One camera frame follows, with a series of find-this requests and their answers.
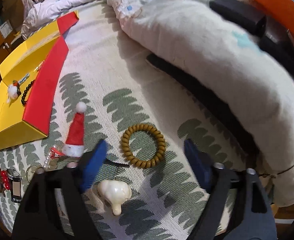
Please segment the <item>red santa hat clip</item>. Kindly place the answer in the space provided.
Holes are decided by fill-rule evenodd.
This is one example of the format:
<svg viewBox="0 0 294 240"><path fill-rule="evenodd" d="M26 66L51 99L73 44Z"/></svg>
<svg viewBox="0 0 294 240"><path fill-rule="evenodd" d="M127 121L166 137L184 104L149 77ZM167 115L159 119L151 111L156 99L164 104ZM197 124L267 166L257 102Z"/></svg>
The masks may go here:
<svg viewBox="0 0 294 240"><path fill-rule="evenodd" d="M64 156L80 158L84 154L84 114L86 109L87 105L84 102L77 103L65 143L60 151L53 147L50 148L50 160Z"/></svg>

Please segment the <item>cream shell hair clip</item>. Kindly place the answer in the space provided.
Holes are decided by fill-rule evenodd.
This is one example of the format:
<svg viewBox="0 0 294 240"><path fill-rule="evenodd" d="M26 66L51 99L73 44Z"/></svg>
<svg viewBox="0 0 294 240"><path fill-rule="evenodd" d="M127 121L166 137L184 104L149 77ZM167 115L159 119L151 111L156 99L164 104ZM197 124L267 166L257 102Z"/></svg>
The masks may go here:
<svg viewBox="0 0 294 240"><path fill-rule="evenodd" d="M119 171L125 168L129 168L129 165L105 159L96 180L99 195L108 202L115 216L121 215L122 204L132 196L129 184L117 178Z"/></svg>

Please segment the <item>white plush bunny clip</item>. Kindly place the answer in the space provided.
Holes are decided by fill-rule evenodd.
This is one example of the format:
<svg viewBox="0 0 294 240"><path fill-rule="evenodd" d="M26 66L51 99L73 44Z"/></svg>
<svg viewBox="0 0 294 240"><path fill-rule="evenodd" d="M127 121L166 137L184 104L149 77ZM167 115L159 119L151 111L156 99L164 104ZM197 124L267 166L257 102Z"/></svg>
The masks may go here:
<svg viewBox="0 0 294 240"><path fill-rule="evenodd" d="M7 89L7 103L15 101L21 95L19 82L14 80Z"/></svg>

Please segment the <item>pearl hair claw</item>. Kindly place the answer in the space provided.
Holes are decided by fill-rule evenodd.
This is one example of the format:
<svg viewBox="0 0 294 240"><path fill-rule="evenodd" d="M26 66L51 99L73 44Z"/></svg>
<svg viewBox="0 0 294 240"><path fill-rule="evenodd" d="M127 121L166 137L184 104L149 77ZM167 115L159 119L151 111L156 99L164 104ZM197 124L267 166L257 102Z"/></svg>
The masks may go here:
<svg viewBox="0 0 294 240"><path fill-rule="evenodd" d="M45 170L54 170L57 168L57 160L55 155L55 148L51 147L48 154L45 156L43 168Z"/></svg>

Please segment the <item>clear round hair clip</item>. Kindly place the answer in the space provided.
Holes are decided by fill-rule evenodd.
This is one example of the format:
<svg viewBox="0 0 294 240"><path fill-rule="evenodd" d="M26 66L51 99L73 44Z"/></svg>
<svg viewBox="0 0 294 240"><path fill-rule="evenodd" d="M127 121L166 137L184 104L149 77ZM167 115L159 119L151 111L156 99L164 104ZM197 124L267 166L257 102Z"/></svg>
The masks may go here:
<svg viewBox="0 0 294 240"><path fill-rule="evenodd" d="M40 165L31 165L27 168L26 170L26 179L28 182L30 182L35 174L35 172L39 169L39 168L42 168L42 166Z"/></svg>

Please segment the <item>light blue hair clip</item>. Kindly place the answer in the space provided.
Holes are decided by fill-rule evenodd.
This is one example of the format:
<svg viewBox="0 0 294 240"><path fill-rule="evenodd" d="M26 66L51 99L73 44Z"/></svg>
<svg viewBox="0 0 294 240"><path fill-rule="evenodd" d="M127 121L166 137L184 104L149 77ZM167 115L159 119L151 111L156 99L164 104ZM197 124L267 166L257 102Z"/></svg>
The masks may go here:
<svg viewBox="0 0 294 240"><path fill-rule="evenodd" d="M29 78L30 74L27 73L23 78L21 78L18 83L21 85L22 83L24 83L28 78Z"/></svg>

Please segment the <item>gold rhinestone hair clip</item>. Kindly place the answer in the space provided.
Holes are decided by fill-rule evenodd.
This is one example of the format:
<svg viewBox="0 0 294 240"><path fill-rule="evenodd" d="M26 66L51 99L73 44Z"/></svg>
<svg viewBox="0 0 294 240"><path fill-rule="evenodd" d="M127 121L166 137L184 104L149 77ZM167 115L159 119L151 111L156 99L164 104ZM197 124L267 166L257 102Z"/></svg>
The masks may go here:
<svg viewBox="0 0 294 240"><path fill-rule="evenodd" d="M43 63L44 63L44 60L33 71L38 72L42 68Z"/></svg>

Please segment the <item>leaf pattern bed sheet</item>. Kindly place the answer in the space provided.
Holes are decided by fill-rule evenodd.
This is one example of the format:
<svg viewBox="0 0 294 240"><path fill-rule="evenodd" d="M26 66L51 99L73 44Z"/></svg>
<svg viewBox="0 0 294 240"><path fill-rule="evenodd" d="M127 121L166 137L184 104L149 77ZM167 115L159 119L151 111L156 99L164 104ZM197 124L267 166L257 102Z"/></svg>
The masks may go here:
<svg viewBox="0 0 294 240"><path fill-rule="evenodd" d="M64 35L69 48L46 138L0 150L0 217L12 239L276 239L268 197L257 171L206 107L215 100L192 76L129 38L106 1L77 11ZM107 142L106 159L128 164L117 178L132 190L115 216L97 191L68 189L67 163L45 170L51 147L61 150L78 102L84 114L84 153ZM215 162L213 192L206 192L184 154L191 139ZM30 182L26 170L40 165ZM7 169L21 178L22 201L11 200Z"/></svg>

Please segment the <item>yellow cardboard box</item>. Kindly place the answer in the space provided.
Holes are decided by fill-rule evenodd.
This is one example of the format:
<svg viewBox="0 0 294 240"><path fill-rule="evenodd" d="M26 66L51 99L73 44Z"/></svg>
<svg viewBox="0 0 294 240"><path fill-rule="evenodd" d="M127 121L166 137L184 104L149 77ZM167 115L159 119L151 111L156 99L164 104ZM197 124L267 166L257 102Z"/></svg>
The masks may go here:
<svg viewBox="0 0 294 240"><path fill-rule="evenodd" d="M79 20L73 11L20 44L0 64L0 150L49 135L55 90L69 48L63 35ZM38 72L33 70L44 60ZM21 95L7 103L7 89L27 73Z"/></svg>

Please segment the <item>black device on bed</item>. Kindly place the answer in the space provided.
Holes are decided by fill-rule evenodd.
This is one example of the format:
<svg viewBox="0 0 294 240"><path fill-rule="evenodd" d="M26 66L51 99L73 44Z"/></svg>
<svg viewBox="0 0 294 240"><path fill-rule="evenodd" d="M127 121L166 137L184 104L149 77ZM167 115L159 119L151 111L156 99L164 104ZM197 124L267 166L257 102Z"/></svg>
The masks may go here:
<svg viewBox="0 0 294 240"><path fill-rule="evenodd" d="M209 7L260 38L259 48L294 75L294 45L285 27L254 6L238 0L213 0L209 2Z"/></svg>

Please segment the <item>floral white quilt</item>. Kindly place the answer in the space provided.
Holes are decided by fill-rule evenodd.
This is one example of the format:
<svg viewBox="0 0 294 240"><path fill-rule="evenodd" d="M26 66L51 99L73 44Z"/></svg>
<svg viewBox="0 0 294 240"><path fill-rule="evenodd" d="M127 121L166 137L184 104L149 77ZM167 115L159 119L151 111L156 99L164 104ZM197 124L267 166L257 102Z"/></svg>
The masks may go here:
<svg viewBox="0 0 294 240"><path fill-rule="evenodd" d="M107 0L122 30L228 104L274 175L273 200L294 204L294 80L210 0Z"/></svg>

